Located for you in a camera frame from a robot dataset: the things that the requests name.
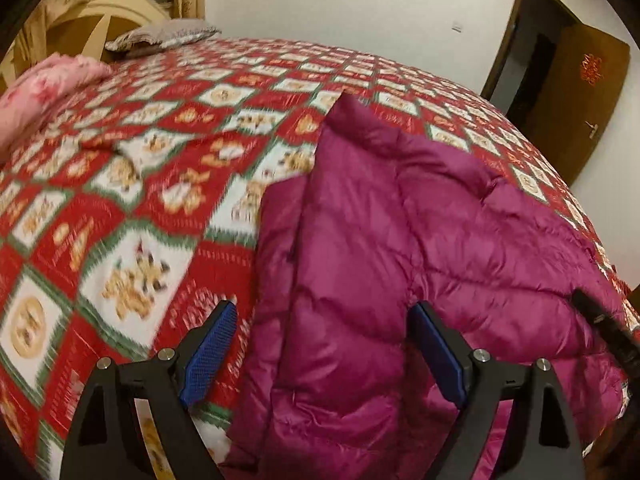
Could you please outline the red patterned bear bedspread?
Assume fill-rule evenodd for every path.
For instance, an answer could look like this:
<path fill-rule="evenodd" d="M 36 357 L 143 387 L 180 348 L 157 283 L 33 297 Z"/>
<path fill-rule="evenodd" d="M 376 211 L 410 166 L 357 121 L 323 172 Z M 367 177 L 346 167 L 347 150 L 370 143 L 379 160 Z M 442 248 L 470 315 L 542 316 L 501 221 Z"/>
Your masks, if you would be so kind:
<path fill-rule="evenodd" d="M 544 155 L 471 90 L 387 58 L 285 40 L 212 39 L 112 65 L 66 96 L 1 169 L 1 414 L 45 479 L 96 362 L 172 347 L 221 300 L 238 309 L 193 421 L 224 464 L 250 350 L 262 196 L 309 174 L 321 126 L 354 96 L 404 133 L 458 148 L 596 248 Z"/>

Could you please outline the pink floral quilt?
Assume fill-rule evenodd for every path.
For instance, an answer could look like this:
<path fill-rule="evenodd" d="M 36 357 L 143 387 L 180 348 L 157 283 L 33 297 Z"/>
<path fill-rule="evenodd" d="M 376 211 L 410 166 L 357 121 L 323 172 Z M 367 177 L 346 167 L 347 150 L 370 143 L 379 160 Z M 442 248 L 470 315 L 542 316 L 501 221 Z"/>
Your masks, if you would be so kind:
<path fill-rule="evenodd" d="M 111 73 L 111 66 L 94 58 L 58 53 L 22 73 L 1 96 L 2 164 L 58 102 Z"/>

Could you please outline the striped grey pillow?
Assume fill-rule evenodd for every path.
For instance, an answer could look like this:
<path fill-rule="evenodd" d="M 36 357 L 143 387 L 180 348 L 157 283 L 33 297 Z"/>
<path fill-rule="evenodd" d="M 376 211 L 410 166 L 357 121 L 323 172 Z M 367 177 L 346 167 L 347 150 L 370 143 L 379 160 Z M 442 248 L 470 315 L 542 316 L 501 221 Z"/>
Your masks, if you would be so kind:
<path fill-rule="evenodd" d="M 104 48 L 114 54 L 123 54 L 126 58 L 141 58 L 195 44 L 220 33 L 219 28 L 199 18 L 175 18 L 130 30 L 107 41 Z"/>

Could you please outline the dark brown door frame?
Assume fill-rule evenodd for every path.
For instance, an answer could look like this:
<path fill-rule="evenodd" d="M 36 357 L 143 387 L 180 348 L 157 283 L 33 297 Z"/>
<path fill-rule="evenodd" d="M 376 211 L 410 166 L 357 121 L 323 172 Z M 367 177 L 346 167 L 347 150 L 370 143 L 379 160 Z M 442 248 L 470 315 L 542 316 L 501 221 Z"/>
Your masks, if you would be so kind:
<path fill-rule="evenodd" d="M 533 110 L 560 41 L 580 22 L 561 0 L 514 0 L 480 96 L 521 127 Z"/>

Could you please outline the red double happiness sticker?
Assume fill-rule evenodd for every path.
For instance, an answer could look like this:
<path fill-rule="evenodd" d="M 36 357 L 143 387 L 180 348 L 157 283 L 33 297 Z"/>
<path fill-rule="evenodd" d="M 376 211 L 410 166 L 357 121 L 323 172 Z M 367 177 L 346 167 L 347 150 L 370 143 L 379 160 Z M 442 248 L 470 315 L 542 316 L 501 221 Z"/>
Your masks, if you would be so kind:
<path fill-rule="evenodd" d="M 602 78 L 602 63 L 600 56 L 585 53 L 580 63 L 580 79 L 594 87 Z"/>

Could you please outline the cream wooden headboard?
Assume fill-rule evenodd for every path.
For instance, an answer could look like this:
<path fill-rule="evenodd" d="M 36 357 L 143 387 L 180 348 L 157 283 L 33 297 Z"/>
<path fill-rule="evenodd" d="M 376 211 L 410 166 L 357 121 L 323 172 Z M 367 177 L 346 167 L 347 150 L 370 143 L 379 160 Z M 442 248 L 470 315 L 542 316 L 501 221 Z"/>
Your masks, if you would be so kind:
<path fill-rule="evenodd" d="M 154 0 L 88 0 L 47 19 L 43 3 L 26 20 L 1 61 L 1 89 L 49 55 L 78 54 L 102 60 L 107 42 L 140 26 L 167 21 L 169 14 Z"/>

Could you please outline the magenta puffer down jacket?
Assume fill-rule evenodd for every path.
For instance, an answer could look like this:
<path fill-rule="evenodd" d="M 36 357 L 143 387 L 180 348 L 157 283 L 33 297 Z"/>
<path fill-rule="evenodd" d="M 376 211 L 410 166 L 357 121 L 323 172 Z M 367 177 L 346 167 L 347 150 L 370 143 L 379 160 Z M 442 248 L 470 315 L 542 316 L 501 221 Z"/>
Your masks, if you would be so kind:
<path fill-rule="evenodd" d="M 580 442 L 592 442 L 620 412 L 624 381 L 568 301 L 581 288 L 623 316 L 596 255 L 484 162 L 344 94 L 314 169 L 262 196 L 258 303 L 224 473 L 421 478 L 456 418 L 406 339 L 421 300 L 494 358 L 549 360 Z"/>

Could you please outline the brown wooden door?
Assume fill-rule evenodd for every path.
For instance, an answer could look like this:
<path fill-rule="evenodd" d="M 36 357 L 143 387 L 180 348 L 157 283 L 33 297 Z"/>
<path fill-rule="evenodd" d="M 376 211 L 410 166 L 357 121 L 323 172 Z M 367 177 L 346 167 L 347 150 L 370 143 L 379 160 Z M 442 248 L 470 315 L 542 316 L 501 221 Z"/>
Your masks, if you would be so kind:
<path fill-rule="evenodd" d="M 580 79 L 585 53 L 602 58 L 602 78 L 593 87 Z M 615 110 L 628 72 L 630 47 L 600 29 L 576 24 L 563 29 L 548 77 L 521 132 L 562 180 L 582 172 Z M 598 124 L 593 140 L 586 122 Z"/>

